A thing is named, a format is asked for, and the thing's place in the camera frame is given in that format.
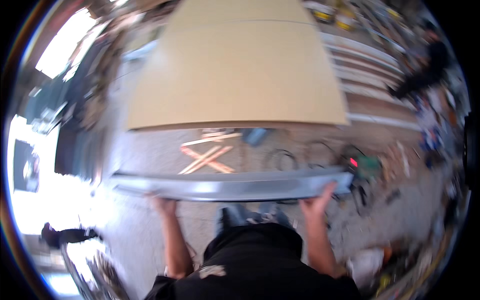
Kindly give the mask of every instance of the floor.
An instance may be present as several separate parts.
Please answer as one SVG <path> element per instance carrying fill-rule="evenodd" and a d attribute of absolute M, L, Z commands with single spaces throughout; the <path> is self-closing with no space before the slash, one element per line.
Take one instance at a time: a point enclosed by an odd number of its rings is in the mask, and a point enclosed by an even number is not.
<path fill-rule="evenodd" d="M 90 209 L 80 215 L 82 224 L 96 226 L 103 235 L 108 253 L 133 300 L 142 299 L 155 276 L 164 272 L 161 223 L 145 199 L 113 192 L 108 179 L 117 170 L 142 174 L 177 173 L 192 161 L 179 151 L 180 144 L 199 139 L 201 134 L 199 130 L 125 131 L 127 101 L 141 67 L 141 60 L 122 63 L 117 79 L 110 85 L 109 106 L 95 129 L 106 132 L 102 184 L 89 201 Z M 288 132 L 278 130 L 258 148 L 247 146 L 239 139 L 225 141 L 222 144 L 233 145 L 234 149 L 219 161 L 237 172 L 273 170 L 274 166 L 264 163 L 265 155 L 272 149 L 284 148 L 298 154 L 299 159 L 302 157 L 301 147 L 288 135 Z M 209 144 L 192 148 L 205 152 L 212 146 Z M 284 168 L 291 168 L 287 161 Z M 199 172 L 214 171 L 202 168 Z M 387 204 L 387 195 L 379 196 L 371 212 L 365 216 L 359 216 L 351 195 L 330 203 L 327 209 L 331 227 L 329 239 L 338 260 L 355 251 L 388 244 L 401 237 L 413 240 L 428 237 L 432 220 L 442 210 L 442 190 L 438 186 L 448 177 L 449 167 L 434 172 L 421 169 L 419 172 L 418 181 L 411 180 L 397 186 L 401 192 L 399 198 Z M 258 203 L 246 206 L 254 210 Z M 297 231 L 304 236 L 300 208 L 295 204 L 280 206 L 291 222 L 296 220 Z M 214 237 L 216 208 L 216 203 L 180 203 L 178 216 L 187 242 L 197 253 L 194 257 L 197 264 L 201 264 L 203 251 Z M 307 262 L 306 253 L 303 260 Z"/>

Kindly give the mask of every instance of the person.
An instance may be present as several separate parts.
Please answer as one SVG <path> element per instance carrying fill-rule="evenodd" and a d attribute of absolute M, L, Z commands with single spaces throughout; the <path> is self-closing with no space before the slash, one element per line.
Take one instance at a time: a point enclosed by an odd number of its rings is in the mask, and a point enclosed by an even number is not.
<path fill-rule="evenodd" d="M 302 238 L 276 204 L 262 204 L 258 213 L 234 204 L 219 210 L 217 236 L 195 272 L 177 202 L 150 196 L 162 219 L 167 272 L 145 299 L 360 299 L 327 237 L 324 213 L 335 187 L 330 183 L 321 196 L 300 200 L 310 266 L 300 260 Z"/>
<path fill-rule="evenodd" d="M 102 237 L 92 228 L 56 231 L 50 226 L 49 222 L 44 224 L 41 233 L 41 239 L 54 249 L 60 249 L 60 246 L 66 243 L 79 243 L 96 237 L 102 240 Z"/>
<path fill-rule="evenodd" d="M 431 22 L 425 25 L 426 40 L 429 43 L 427 47 L 428 58 L 419 58 L 423 68 L 400 83 L 398 88 L 387 86 L 388 92 L 397 99 L 402 99 L 410 92 L 420 91 L 429 85 L 440 81 L 444 69 L 448 65 L 448 51 L 445 44 L 440 40 L 435 26 Z"/>

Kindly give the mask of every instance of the metal sheet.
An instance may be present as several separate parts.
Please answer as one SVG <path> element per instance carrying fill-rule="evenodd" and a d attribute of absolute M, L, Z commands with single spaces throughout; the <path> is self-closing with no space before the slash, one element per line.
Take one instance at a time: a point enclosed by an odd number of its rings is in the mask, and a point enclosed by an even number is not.
<path fill-rule="evenodd" d="M 335 193 L 349 193 L 353 174 L 343 167 L 287 172 L 187 174 L 156 177 L 116 173 L 111 180 L 119 192 L 141 195 L 154 191 L 166 198 L 190 201 L 256 202 L 301 199 L 318 195 L 337 181 Z"/>

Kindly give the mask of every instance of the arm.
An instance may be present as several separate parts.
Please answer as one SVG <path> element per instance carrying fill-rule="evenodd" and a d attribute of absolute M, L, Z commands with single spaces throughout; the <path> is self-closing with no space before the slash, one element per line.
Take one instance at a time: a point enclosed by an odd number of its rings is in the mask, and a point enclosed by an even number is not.
<path fill-rule="evenodd" d="M 152 197 L 152 202 L 162 218 L 167 274 L 175 279 L 184 278 L 193 272 L 193 262 L 177 219 L 177 201 Z"/>
<path fill-rule="evenodd" d="M 330 275 L 333 278 L 340 277 L 343 272 L 336 263 L 330 247 L 324 215 L 335 187 L 336 183 L 329 183 L 322 195 L 300 201 L 307 229 L 307 251 L 310 266 L 319 273 Z"/>

